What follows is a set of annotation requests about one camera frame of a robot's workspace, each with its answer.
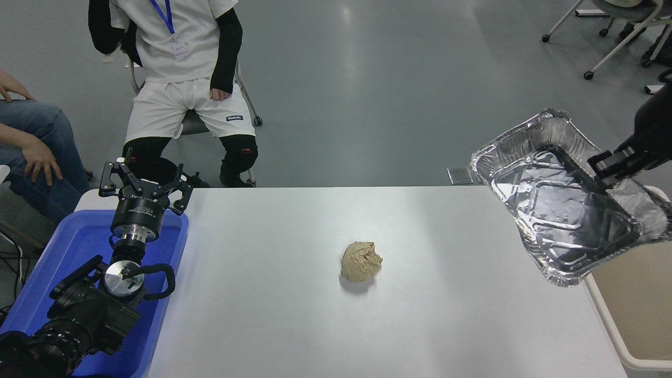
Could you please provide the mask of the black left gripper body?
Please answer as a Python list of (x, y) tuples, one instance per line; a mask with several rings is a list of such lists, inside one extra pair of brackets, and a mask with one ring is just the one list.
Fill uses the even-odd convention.
[(170, 207), (170, 199), (166, 196), (146, 198), (137, 194), (120, 192), (119, 203), (111, 222), (111, 230), (120, 232), (123, 227), (137, 225), (159, 232), (163, 225), (165, 210)]

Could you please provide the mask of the person's right hand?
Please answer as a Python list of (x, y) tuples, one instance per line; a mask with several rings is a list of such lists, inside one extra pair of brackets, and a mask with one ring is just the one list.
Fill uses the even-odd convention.
[(32, 184), (36, 184), (43, 175), (47, 186), (52, 186), (54, 180), (64, 179), (57, 159), (52, 151), (39, 139), (31, 139), (21, 146), (21, 151), (26, 159), (24, 175)]

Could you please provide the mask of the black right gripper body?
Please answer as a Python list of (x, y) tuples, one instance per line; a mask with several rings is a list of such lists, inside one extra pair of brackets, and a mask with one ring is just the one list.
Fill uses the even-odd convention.
[(637, 169), (653, 169), (671, 159), (670, 82), (652, 95), (638, 110), (634, 120)]

